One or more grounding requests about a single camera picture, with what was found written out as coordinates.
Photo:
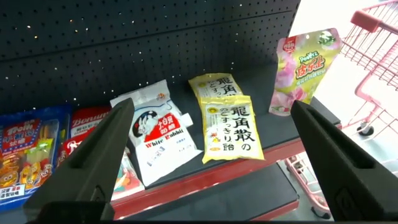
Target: candy bag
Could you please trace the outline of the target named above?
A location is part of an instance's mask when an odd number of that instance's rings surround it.
[[[188,82],[199,102],[202,97],[243,95],[232,75],[228,73],[208,73]]]
[[[85,138],[95,129],[95,127],[86,130],[85,133],[76,135],[75,137],[66,140],[63,144],[63,150],[58,157],[58,165],[60,165],[74,150],[83,142]],[[136,171],[134,170],[130,159],[127,156],[126,149],[123,152],[123,158],[120,164],[118,177],[114,186],[114,191],[111,200],[121,199],[128,195],[144,190],[144,186],[137,178]]]
[[[269,112],[288,116],[294,100],[310,104],[341,46],[335,28],[280,39],[278,71]]]
[[[126,150],[124,150],[122,163],[113,189],[112,201],[135,194],[144,189],[143,184],[137,178],[136,171],[127,156]]]
[[[67,110],[0,116],[0,211],[20,207],[54,172]]]
[[[264,159],[250,96],[202,98],[205,164],[211,159]]]
[[[110,106],[83,108],[73,113],[70,136],[75,137],[84,134],[92,127],[96,127],[100,121],[111,111]]]
[[[181,113],[170,99],[165,80],[118,96],[111,100],[111,105],[127,98],[132,98],[135,106],[129,138],[136,148],[145,186],[201,153],[182,123]]]

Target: black pegboard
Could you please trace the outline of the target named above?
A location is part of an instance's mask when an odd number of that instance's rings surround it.
[[[275,62],[299,2],[2,1],[0,113]]]

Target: red snack package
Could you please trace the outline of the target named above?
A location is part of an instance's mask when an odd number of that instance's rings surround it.
[[[62,145],[58,153],[57,166],[59,166],[85,138],[95,129],[103,118],[109,113],[111,107],[85,108],[76,111],[72,116],[71,138]],[[144,186],[137,178],[135,170],[127,156],[125,148],[118,178],[114,186],[112,200],[134,194],[144,190]]]
[[[73,138],[77,135],[84,134],[90,128],[96,127],[110,111],[110,106],[102,106],[84,108],[74,112],[70,137]]]

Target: red shelf edge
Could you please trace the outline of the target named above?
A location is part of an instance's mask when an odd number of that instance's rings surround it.
[[[341,124],[337,124],[336,126],[339,129],[342,128]],[[204,170],[203,172],[122,198],[113,204],[113,208],[115,210],[114,219],[123,219],[124,217],[128,217],[177,200],[184,196],[194,194],[198,191],[205,190],[214,185],[233,180],[237,177],[242,177],[250,172],[272,165],[282,159],[297,155],[304,150],[305,149],[300,138],[297,138],[267,149],[264,152],[264,157],[266,158],[265,161],[241,159],[227,162],[215,168]]]

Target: pink candy bag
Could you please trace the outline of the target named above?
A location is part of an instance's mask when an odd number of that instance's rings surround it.
[[[295,100],[310,104],[341,45],[335,28],[280,39],[278,71],[269,112],[288,116]]]

